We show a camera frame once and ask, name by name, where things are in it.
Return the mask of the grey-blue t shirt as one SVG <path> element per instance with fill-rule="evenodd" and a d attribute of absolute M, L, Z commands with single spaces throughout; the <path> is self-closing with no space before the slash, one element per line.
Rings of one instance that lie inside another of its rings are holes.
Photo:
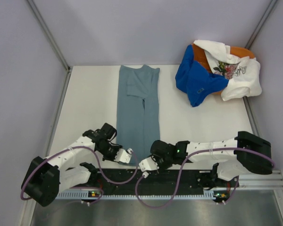
<path fill-rule="evenodd" d="M 158 79 L 160 69 L 121 66 L 117 94 L 117 143 L 131 148 L 136 158 L 131 164 L 150 155 L 154 141 L 160 139 Z"/>

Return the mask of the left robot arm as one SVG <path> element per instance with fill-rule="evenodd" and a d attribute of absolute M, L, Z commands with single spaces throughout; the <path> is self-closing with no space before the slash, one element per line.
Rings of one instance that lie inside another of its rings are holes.
<path fill-rule="evenodd" d="M 42 158 L 34 158 L 21 185 L 22 200 L 34 199 L 41 206 L 52 203 L 57 195 L 79 184 L 94 186 L 98 176 L 92 172 L 93 166 L 87 162 L 91 157 L 99 160 L 97 153 L 105 161 L 128 163 L 131 152 L 111 143 L 116 129 L 105 123 L 101 129 L 85 131 L 65 150 Z"/>

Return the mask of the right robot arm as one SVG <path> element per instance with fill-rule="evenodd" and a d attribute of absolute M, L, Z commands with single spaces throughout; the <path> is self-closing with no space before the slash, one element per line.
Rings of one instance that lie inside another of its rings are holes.
<path fill-rule="evenodd" d="M 211 182 L 222 186 L 241 174 L 270 175 L 275 163 L 270 142 L 246 131 L 215 142 L 179 141 L 175 145 L 156 140 L 150 153 L 159 170 L 190 161 L 210 170 Z"/>

